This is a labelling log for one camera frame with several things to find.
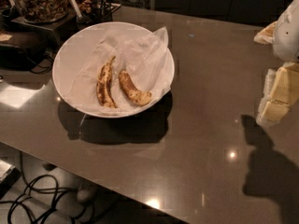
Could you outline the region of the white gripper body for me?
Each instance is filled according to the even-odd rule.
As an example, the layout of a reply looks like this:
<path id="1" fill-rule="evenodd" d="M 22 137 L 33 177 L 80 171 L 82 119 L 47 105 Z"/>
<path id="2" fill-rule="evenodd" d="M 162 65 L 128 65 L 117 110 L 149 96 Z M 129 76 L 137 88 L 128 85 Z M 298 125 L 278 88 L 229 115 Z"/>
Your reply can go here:
<path id="1" fill-rule="evenodd" d="M 299 62 L 299 0 L 293 0 L 278 18 L 273 52 L 282 61 Z"/>

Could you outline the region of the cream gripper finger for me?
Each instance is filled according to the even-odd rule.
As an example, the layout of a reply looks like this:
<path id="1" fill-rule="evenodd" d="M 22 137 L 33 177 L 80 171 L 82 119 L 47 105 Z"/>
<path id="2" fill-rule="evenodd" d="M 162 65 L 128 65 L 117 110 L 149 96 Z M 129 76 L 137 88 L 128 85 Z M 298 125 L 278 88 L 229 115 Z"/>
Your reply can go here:
<path id="1" fill-rule="evenodd" d="M 256 122 L 264 127 L 279 124 L 299 100 L 299 63 L 285 62 L 278 70 L 269 69 Z"/>
<path id="2" fill-rule="evenodd" d="M 260 32 L 258 32 L 256 36 L 254 36 L 254 41 L 263 45 L 273 44 L 276 26 L 277 23 L 275 21 L 267 25 Z"/>

